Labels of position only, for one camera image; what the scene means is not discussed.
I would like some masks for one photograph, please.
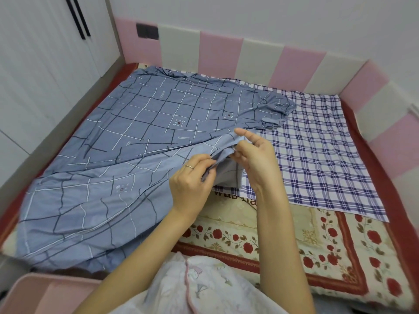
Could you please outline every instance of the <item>forearm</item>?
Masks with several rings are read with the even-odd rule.
[[[178,239],[192,224],[175,210],[87,297],[74,314],[106,314],[148,289]]]
[[[290,314],[315,313],[283,183],[256,195],[262,291]]]

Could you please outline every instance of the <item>wardrobe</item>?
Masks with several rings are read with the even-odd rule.
[[[2,0],[0,186],[119,57],[105,0]]]

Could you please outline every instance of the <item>pink storage box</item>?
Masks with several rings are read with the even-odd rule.
[[[71,314],[101,282],[29,273],[10,289],[0,314]]]

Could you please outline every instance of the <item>floral blanket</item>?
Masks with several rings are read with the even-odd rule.
[[[301,261],[312,292],[399,309],[414,306],[388,223],[349,213],[291,207]],[[218,258],[258,285],[256,202],[211,193],[195,224],[183,234],[174,251]]]

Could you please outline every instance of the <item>wardrobe handle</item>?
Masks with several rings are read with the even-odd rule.
[[[68,5],[68,8],[70,9],[71,16],[73,16],[74,23],[76,23],[77,29],[80,33],[80,37],[81,37],[82,40],[85,40],[86,37],[84,37],[84,34],[83,34],[82,29],[81,29],[80,23],[79,23],[79,21],[77,19],[77,16],[76,16],[76,12],[74,12],[73,5],[71,4],[70,0],[66,0],[66,2],[67,2],[67,5]]]
[[[76,5],[77,12],[79,12],[81,23],[84,26],[84,30],[86,31],[86,35],[90,37],[89,28],[87,27],[86,20],[84,19],[83,12],[81,12],[80,5],[78,4],[78,0],[73,0],[74,4]]]

